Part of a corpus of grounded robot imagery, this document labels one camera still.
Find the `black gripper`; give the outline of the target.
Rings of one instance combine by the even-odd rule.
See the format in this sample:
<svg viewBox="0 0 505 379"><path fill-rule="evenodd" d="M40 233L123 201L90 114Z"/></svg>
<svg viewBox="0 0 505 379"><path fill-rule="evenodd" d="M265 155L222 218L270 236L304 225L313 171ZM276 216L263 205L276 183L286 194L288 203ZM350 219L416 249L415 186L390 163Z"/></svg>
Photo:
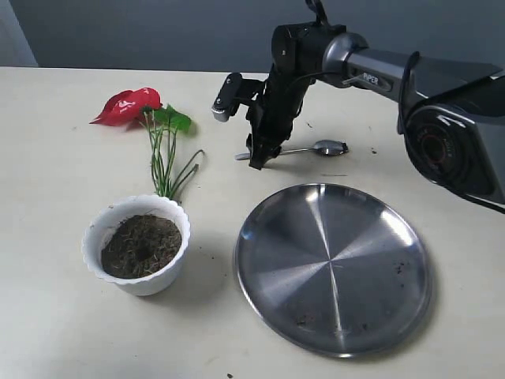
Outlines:
<svg viewBox="0 0 505 379"><path fill-rule="evenodd" d="M294 119L301 113L305 93L315 81L308 73L287 72L273 65L263 81L245 80L246 120L251 132L246 146L249 166L261 170L290 139Z"/></svg>

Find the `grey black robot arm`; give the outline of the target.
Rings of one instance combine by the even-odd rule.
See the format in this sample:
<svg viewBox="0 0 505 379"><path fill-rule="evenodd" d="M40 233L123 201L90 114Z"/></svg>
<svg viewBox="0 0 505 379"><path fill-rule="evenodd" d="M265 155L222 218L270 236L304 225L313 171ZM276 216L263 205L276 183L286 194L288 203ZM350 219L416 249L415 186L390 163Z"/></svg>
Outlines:
<svg viewBox="0 0 505 379"><path fill-rule="evenodd" d="M249 164L260 169L288 140L310 85L369 90L394 101L397 131L417 171L455 196L504 210L504 77L497 66L371 48L343 25L278 26L264 91L248 118Z"/></svg>

